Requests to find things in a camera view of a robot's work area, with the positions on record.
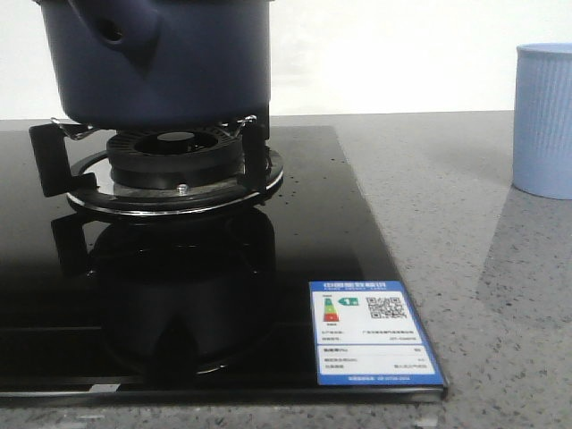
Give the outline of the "blue energy label sticker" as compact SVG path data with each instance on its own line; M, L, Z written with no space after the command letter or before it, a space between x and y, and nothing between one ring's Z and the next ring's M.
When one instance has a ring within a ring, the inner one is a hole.
M312 281L309 290L320 385L445 385L401 282Z

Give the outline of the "light blue ribbed cup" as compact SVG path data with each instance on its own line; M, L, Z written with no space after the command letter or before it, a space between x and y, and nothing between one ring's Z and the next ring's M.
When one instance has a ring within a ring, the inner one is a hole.
M517 48L513 185L571 199L571 45Z

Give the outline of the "dark blue cooking pot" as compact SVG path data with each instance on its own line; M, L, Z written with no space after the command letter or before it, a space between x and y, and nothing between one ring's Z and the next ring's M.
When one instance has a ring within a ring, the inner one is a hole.
M42 1L63 111L102 129L244 117L270 101L266 1Z

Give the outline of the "black metal pot support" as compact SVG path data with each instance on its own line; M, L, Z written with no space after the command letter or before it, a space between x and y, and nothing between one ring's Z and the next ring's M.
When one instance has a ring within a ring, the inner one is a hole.
M106 147L71 164L66 140L86 138L96 132L92 126L53 119L49 124L31 127L29 136L45 196L65 195L75 209L101 215L160 218L211 214L235 206L261 204L270 198L282 184L283 161L267 145L269 125L269 108L264 106L247 116L190 128L118 131L116 134L215 127L241 139L242 159L231 177L196 187L180 184L173 189L140 189L115 182Z

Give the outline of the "black glass gas stove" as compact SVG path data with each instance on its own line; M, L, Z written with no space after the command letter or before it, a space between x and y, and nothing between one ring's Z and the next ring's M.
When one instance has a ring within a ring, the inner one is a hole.
M445 385L317 382L309 283L399 281L333 128L277 127L261 206L133 222L46 198L1 134L1 401L434 402Z

